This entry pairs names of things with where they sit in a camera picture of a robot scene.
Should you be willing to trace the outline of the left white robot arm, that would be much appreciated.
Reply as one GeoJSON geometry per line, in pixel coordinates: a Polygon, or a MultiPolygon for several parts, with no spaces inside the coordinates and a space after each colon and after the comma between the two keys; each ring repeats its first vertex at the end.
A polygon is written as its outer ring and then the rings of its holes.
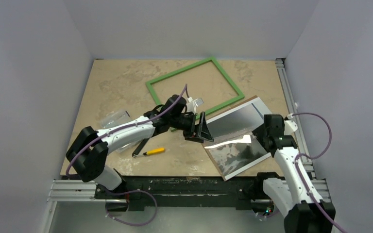
{"type": "Polygon", "coordinates": [[[106,158],[117,149],[133,142],[149,139],[165,133],[169,128],[181,130],[187,141],[213,142],[205,120],[205,113],[199,115],[187,110],[187,100],[173,95],[165,104],[156,106],[137,119],[117,127],[94,130],[83,128],[66,152],[68,170],[73,168],[83,182],[94,181],[103,186],[115,199],[125,194],[122,176],[106,165],[106,158]]]}

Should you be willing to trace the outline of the green picture frame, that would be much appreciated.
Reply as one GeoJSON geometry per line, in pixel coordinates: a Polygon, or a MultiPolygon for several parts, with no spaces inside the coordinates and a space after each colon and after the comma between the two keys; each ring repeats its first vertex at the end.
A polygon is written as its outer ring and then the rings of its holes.
{"type": "Polygon", "coordinates": [[[187,84],[184,98],[201,98],[197,113],[211,115],[245,95],[215,57],[209,57],[145,82],[155,104],[164,104],[172,94],[179,94],[187,84]]]}

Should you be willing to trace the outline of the yellow handled screwdriver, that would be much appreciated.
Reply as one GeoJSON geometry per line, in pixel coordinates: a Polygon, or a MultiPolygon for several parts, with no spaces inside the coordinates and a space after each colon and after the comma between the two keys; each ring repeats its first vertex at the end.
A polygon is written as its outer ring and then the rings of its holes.
{"type": "Polygon", "coordinates": [[[156,155],[156,154],[161,154],[161,153],[164,153],[165,152],[165,148],[157,148],[157,149],[154,149],[154,150],[150,150],[150,151],[146,151],[144,153],[140,153],[140,154],[134,154],[132,155],[132,157],[136,158],[136,157],[142,157],[142,156],[150,156],[150,155],[156,155]]]}

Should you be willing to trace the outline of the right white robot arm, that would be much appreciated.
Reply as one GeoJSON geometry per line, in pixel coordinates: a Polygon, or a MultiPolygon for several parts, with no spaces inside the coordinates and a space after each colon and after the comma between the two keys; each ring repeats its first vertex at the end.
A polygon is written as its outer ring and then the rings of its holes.
{"type": "Polygon", "coordinates": [[[298,126],[293,114],[265,114],[261,126],[253,130],[260,145],[276,161],[283,179],[274,172],[259,173],[252,190],[261,198],[268,196],[274,210],[284,218],[287,233],[330,233],[335,226],[333,203],[326,202],[310,180],[292,133],[298,126]]]}

